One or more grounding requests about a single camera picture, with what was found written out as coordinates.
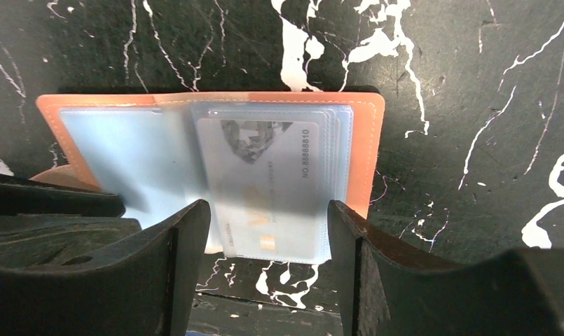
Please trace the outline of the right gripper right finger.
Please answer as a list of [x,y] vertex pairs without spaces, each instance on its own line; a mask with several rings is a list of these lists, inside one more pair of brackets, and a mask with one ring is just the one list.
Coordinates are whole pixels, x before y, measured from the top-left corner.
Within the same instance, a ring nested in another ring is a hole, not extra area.
[[564,249],[461,265],[327,209],[345,335],[564,335]]

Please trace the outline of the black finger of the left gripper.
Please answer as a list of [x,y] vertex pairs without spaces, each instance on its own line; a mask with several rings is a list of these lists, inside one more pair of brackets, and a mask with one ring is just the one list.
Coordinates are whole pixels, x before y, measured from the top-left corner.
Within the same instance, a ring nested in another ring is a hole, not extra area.
[[0,174],[0,216],[119,217],[124,213],[119,195]]

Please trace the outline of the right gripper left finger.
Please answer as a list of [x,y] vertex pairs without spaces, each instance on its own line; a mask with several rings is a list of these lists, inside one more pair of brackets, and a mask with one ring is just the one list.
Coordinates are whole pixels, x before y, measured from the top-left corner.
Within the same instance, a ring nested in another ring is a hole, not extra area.
[[61,265],[0,266],[0,335],[184,335],[210,219],[199,199]]

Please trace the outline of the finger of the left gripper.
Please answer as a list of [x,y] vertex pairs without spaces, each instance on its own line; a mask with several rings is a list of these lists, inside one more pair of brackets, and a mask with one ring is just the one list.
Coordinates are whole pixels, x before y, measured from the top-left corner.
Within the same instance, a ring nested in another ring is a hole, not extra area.
[[61,265],[141,230],[127,218],[0,216],[0,266]]

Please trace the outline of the grey numbered credit card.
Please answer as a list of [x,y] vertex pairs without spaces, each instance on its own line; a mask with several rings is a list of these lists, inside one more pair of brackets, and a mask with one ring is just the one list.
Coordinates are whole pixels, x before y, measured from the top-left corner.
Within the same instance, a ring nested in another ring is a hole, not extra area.
[[301,263],[318,259],[319,126],[201,118],[196,127],[224,252]]

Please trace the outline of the brown leather card holder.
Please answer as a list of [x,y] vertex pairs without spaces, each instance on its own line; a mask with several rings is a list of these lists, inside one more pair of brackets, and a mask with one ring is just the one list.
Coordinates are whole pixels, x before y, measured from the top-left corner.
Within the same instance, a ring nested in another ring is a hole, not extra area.
[[321,264],[327,207],[365,216],[385,100],[373,92],[46,94],[36,100],[87,188],[120,195],[147,228],[204,199],[205,247]]

